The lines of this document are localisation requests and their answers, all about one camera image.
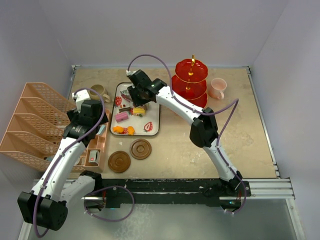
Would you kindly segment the purple cake slice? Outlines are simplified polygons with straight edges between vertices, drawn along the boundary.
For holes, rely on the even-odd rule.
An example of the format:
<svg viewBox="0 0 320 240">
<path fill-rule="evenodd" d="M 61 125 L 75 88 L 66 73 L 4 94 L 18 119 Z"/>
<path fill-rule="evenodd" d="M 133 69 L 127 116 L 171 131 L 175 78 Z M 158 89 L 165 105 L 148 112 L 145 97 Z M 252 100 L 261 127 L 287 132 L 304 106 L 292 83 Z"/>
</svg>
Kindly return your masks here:
<svg viewBox="0 0 320 240">
<path fill-rule="evenodd" d="M 126 90 L 123 90 L 120 92 L 120 95 L 123 99 L 125 99 L 126 101 L 128 102 L 132 102 L 132 98 L 131 98 L 131 95 L 129 93 L 129 91 L 126 89 Z"/>
</svg>

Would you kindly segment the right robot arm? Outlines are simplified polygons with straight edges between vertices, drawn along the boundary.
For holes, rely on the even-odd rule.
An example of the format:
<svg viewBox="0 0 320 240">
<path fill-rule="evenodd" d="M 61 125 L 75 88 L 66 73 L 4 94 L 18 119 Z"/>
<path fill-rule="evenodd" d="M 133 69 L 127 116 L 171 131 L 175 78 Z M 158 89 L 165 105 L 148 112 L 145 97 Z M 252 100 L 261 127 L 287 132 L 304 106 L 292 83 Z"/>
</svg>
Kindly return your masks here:
<svg viewBox="0 0 320 240">
<path fill-rule="evenodd" d="M 190 125 L 189 138 L 213 162 L 222 182 L 223 192 L 228 196 L 235 195 L 240 190 L 242 176 L 220 144 L 215 112 L 209 107 L 193 105 L 173 92 L 161 79 L 151 80 L 141 69 L 127 70 L 126 76 L 132 83 L 127 89 L 136 107 L 154 102 L 167 107 Z"/>
</svg>

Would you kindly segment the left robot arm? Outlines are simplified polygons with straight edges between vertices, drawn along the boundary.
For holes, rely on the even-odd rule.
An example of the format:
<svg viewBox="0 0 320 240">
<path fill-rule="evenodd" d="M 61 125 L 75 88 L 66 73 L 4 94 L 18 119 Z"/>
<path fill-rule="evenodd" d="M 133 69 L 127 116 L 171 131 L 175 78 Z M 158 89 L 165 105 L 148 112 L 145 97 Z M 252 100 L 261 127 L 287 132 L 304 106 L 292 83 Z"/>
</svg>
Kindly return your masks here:
<svg viewBox="0 0 320 240">
<path fill-rule="evenodd" d="M 76 161 L 98 135 L 101 126 L 109 121 L 103 98 L 91 99 L 90 91 L 84 87 L 72 94 L 76 108 L 67 112 L 70 124 L 64 129 L 53 160 L 30 192 L 21 192 L 17 199 L 24 222 L 33 224 L 34 228 L 59 230 L 72 201 L 88 193 L 98 196 L 103 191 L 98 173 L 82 174 L 75 183 L 64 188 Z"/>
</svg>

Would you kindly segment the metal tongs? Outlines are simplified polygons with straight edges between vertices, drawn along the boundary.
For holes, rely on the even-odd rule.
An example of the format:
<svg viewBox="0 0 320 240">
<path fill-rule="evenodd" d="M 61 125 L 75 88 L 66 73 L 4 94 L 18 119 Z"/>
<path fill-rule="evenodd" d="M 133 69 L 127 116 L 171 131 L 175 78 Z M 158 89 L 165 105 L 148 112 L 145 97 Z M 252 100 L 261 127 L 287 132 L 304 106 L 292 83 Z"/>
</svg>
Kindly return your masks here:
<svg viewBox="0 0 320 240">
<path fill-rule="evenodd" d="M 144 108 L 146 111 L 148 110 L 149 108 L 149 103 L 146 103 L 146 104 L 143 104 L 143 105 L 140 105 L 140 106 L 137 106 L 137 108 Z"/>
</svg>

